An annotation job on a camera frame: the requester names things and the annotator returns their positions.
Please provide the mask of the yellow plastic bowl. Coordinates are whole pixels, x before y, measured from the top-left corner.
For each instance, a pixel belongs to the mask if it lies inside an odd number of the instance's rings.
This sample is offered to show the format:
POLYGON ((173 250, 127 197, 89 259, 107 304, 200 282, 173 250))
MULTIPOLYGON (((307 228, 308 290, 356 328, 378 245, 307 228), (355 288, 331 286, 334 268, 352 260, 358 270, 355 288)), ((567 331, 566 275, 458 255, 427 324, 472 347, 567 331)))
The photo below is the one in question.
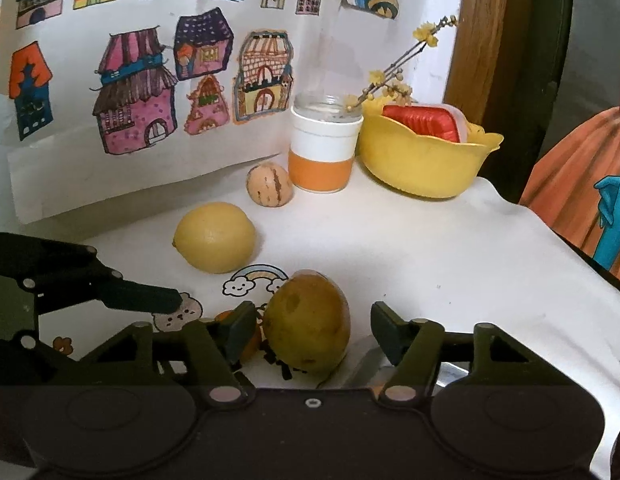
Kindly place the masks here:
POLYGON ((468 120, 465 143, 421 136, 384 117, 385 105, 396 104, 373 106, 364 112, 359 155, 372 176, 403 193, 432 200, 460 195, 503 142, 502 134, 487 132, 468 120))

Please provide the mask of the houses drawing paper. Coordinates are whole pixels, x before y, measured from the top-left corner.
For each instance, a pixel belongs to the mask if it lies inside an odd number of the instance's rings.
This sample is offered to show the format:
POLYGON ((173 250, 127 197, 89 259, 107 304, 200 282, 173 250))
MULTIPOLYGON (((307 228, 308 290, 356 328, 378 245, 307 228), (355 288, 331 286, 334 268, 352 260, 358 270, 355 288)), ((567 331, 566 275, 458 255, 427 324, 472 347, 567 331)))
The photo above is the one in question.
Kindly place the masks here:
POLYGON ((342 0, 3 0, 17 219, 282 153, 342 0))

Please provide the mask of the white printed tablecloth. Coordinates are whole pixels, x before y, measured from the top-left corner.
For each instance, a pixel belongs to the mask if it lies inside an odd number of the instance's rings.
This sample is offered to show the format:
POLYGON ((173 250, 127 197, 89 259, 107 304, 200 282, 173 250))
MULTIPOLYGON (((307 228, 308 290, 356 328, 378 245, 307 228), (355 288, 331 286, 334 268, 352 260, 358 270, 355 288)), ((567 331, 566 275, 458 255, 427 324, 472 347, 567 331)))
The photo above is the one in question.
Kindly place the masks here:
POLYGON ((485 179, 453 200, 418 200, 353 171, 335 194, 297 192, 280 208, 256 205, 246 166, 105 200, 45 220, 43 236, 94 246, 131 281, 187 292, 206 316, 266 302, 286 278, 319 272, 345 294, 351 337, 370 333, 383 301, 403 318, 450 332, 503 328, 587 389, 605 415, 591 468, 610 476, 620 433, 620 292, 530 210, 485 179), (242 273, 199 272, 173 248, 176 226, 199 205, 239 206, 258 232, 242 273))

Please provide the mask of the orange dress painting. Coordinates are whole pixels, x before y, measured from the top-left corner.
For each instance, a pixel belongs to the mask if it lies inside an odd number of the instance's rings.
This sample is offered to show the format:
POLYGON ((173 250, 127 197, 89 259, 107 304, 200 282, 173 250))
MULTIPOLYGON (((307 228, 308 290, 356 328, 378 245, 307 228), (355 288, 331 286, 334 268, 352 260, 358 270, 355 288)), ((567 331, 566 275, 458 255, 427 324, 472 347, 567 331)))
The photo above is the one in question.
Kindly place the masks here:
POLYGON ((541 157, 519 203, 620 279, 620 102, 541 157))

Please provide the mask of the yellow flower twig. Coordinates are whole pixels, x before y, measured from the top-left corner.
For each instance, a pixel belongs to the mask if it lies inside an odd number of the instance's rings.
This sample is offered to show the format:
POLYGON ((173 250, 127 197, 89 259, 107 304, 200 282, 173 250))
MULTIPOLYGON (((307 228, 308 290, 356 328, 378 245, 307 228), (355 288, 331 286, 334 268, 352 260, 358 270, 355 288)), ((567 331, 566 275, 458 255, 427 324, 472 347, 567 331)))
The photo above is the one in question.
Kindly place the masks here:
POLYGON ((412 98, 412 87, 403 80, 403 69, 414 58, 417 58, 427 48, 438 46, 440 30, 459 25, 455 15, 445 15, 436 23, 424 22, 412 32, 415 44, 404 51, 394 62, 383 70, 371 70, 368 73, 368 85, 358 96, 350 94, 345 98, 345 110, 353 112, 366 101, 374 101, 381 93, 388 98, 389 103, 406 106, 415 103, 412 98))

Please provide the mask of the metal baking tray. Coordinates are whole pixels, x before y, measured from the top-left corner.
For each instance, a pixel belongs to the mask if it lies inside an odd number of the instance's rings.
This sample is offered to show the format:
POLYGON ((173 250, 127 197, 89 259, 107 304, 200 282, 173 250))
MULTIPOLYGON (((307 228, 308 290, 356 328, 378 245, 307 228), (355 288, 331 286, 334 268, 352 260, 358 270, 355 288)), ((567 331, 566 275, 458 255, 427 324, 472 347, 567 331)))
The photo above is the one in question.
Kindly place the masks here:
POLYGON ((376 339, 366 336, 350 346, 328 388, 380 390, 404 385, 430 391, 447 387, 469 372, 468 364, 440 363, 437 352, 429 350, 421 356, 409 350, 398 365, 392 365, 376 339))

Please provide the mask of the yellow lemon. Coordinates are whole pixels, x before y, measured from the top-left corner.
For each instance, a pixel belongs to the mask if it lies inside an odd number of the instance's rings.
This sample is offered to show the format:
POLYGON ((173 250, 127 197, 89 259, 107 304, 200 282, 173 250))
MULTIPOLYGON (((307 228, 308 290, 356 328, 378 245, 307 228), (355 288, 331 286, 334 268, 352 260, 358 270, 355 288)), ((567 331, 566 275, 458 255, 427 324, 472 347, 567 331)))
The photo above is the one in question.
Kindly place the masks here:
POLYGON ((248 263, 256 239, 256 229, 244 211, 214 202, 188 212, 176 227, 172 244, 197 270, 223 274, 248 263))

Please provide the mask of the yellow-brown mango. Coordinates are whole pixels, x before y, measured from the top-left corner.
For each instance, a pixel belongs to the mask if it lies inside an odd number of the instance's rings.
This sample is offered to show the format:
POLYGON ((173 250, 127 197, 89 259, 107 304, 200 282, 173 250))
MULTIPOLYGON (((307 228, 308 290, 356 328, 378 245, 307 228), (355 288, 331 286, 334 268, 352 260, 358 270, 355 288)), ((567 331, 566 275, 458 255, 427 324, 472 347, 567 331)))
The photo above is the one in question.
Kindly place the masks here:
POLYGON ((262 330, 275 356, 289 367, 331 373, 349 344, 347 299, 325 275, 299 271, 270 298, 262 330))

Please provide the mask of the white and orange cup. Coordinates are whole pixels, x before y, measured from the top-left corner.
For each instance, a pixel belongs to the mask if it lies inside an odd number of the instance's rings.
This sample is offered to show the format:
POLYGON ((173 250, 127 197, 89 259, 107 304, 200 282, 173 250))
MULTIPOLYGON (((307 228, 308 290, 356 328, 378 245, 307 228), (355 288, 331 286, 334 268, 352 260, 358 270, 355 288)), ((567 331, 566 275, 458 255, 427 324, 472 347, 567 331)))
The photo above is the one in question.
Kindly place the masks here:
POLYGON ((359 132, 359 105, 343 96, 302 92, 290 108, 288 173, 297 188, 335 193, 349 182, 359 132))

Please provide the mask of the brown wooden door frame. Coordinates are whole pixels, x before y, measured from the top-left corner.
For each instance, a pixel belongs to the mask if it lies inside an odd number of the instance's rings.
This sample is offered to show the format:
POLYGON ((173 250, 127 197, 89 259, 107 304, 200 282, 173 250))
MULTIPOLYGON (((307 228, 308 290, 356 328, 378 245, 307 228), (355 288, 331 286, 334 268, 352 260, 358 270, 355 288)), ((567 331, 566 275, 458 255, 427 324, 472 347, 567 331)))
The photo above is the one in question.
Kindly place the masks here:
POLYGON ((522 65, 531 0, 461 0, 444 102, 499 132, 522 65))

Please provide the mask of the red object in bowl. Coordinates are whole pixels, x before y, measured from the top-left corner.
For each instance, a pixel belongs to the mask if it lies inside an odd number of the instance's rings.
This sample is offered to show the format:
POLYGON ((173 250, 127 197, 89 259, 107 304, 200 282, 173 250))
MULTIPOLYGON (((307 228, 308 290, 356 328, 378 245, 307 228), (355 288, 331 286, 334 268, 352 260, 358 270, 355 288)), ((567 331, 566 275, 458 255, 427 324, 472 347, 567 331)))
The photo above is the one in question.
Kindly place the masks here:
POLYGON ((467 120, 460 110, 451 105, 385 105, 382 115, 421 136, 434 136, 452 143, 468 140, 467 120))

